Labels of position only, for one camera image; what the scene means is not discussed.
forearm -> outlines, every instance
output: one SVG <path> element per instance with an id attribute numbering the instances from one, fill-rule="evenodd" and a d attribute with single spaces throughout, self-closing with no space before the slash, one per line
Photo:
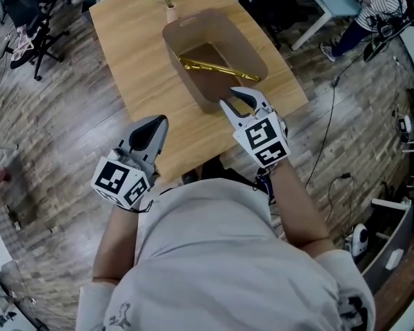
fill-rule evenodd
<path id="1" fill-rule="evenodd" d="M 371 6 L 371 0 L 362 0 L 362 6 Z"/>
<path id="2" fill-rule="evenodd" d="M 304 248 L 320 241 L 319 245 L 324 244 L 325 250 L 333 248 L 323 217 L 288 159 L 279 162 L 271 182 L 288 242 Z"/>
<path id="3" fill-rule="evenodd" d="M 118 283 L 133 267 L 138 214 L 115 206 L 98 248 L 93 281 Z"/>

person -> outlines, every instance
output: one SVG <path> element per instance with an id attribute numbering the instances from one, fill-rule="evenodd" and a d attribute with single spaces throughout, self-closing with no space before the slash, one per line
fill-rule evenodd
<path id="1" fill-rule="evenodd" d="M 355 48 L 364 38 L 377 32 L 376 18 L 383 21 L 394 16 L 414 13 L 414 0 L 360 0 L 363 8 L 355 20 L 346 29 L 339 43 L 333 39 L 330 43 L 321 43 L 320 50 L 334 62 L 336 58 Z"/>
<path id="2" fill-rule="evenodd" d="M 371 291 L 288 159 L 270 177 L 288 243 L 272 229 L 268 195 L 238 181 L 158 196 L 136 260 L 138 214 L 115 206 L 76 330 L 373 330 Z"/>

gray t-shirt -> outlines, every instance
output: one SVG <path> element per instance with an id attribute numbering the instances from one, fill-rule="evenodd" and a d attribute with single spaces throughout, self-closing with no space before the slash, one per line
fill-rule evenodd
<path id="1" fill-rule="evenodd" d="M 81 289 L 78 331 L 372 330 L 375 306 L 349 253 L 316 259 L 279 240 L 267 196 L 211 179 L 147 214 L 136 266 Z"/>

sneaker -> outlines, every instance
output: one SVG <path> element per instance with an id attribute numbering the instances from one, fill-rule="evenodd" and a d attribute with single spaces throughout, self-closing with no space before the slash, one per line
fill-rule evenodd
<path id="1" fill-rule="evenodd" d="M 320 51 L 328 58 L 329 61 L 334 62 L 336 58 L 333 56 L 332 48 L 328 44 L 320 43 Z"/>

plastic bin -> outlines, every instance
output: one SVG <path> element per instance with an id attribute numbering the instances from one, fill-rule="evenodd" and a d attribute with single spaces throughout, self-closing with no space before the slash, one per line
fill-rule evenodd
<path id="1" fill-rule="evenodd" d="M 267 77 L 268 69 L 239 29 L 221 11 L 207 9 L 169 23 L 163 29 L 170 60 L 187 89 L 205 113 L 220 109 L 219 100 L 232 96 L 230 87 L 257 82 L 218 71 L 186 70 L 177 57 L 204 61 Z"/>

